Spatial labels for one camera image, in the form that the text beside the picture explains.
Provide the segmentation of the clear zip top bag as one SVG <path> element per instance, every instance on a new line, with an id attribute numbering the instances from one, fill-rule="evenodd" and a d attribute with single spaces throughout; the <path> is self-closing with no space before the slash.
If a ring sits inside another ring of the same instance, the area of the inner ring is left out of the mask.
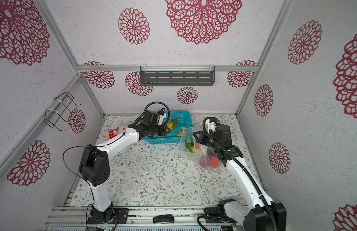
<path id="1" fill-rule="evenodd" d="M 210 159 L 210 157 L 216 157 L 216 154 L 215 154 L 213 148 L 208 147 L 208 146 L 203 145 L 203 144 L 199 144 L 199 143 L 198 144 L 200 145 L 200 148 L 199 149 L 194 148 L 194 154 L 185 152 L 184 151 L 184 149 L 185 149 L 184 148 L 185 137 L 188 137 L 188 138 L 193 137 L 194 138 L 193 132 L 195 132 L 195 129 L 194 129 L 194 127 L 190 127 L 190 128 L 184 128 L 183 131 L 184 131 L 184 134 L 181 137 L 180 143 L 179 143 L 180 149 L 196 165 L 200 166 L 200 158 L 202 156 L 207 156 L 209 159 Z M 217 171 L 219 169 L 219 166 L 217 168 L 212 168 L 211 166 L 208 166 L 205 169 L 209 169 L 209 170 L 212 170 L 212 171 Z"/>

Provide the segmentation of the green yellow cucumber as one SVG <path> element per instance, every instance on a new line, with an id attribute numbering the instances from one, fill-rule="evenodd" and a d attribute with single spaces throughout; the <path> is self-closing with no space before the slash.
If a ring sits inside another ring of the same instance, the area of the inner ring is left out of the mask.
<path id="1" fill-rule="evenodd" d="M 178 125 L 178 119 L 175 117 L 166 125 L 166 132 L 171 132 Z"/>

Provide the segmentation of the purple onion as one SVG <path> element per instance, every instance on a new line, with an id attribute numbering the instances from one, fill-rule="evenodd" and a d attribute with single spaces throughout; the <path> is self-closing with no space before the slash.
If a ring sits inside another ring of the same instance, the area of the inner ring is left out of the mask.
<path id="1" fill-rule="evenodd" d="M 206 167 L 210 166 L 210 164 L 211 164 L 211 161 L 207 156 L 202 156 L 200 158 L 200 166 L 201 167 L 206 168 Z"/>

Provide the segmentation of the white radish with leaves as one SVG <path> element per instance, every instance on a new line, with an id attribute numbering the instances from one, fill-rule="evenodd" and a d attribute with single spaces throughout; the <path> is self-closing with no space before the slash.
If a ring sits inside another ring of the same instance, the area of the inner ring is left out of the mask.
<path id="1" fill-rule="evenodd" d="M 195 147 L 194 138 L 193 137 L 190 137 L 190 138 L 185 137 L 184 151 L 194 154 L 194 147 Z"/>

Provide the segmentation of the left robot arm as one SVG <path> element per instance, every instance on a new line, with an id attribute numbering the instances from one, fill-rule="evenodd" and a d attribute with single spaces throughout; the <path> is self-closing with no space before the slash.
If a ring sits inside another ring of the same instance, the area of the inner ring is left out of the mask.
<path id="1" fill-rule="evenodd" d="M 108 193 L 107 180 L 110 176 L 111 160 L 129 145 L 145 137 L 166 136 L 170 111 L 161 109 L 153 112 L 145 109 L 142 115 L 114 138 L 96 146 L 87 145 L 81 158 L 79 173 L 90 185 L 93 203 L 91 215 L 100 223 L 114 220 L 113 203 Z"/>

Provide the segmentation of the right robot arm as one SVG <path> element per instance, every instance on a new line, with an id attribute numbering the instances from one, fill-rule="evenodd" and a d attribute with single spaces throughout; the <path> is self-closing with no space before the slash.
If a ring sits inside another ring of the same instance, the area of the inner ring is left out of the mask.
<path id="1" fill-rule="evenodd" d="M 243 206 L 235 199 L 220 201 L 216 208 L 205 208 L 205 214 L 197 217 L 198 225 L 222 222 L 234 224 L 240 231 L 284 231 L 287 211 L 282 203 L 275 203 L 256 181 L 249 170 L 243 153 L 233 145 L 230 126 L 220 124 L 214 117 L 207 117 L 202 123 L 203 130 L 193 135 L 199 144 L 214 150 L 215 156 L 233 176 L 246 200 Z"/>

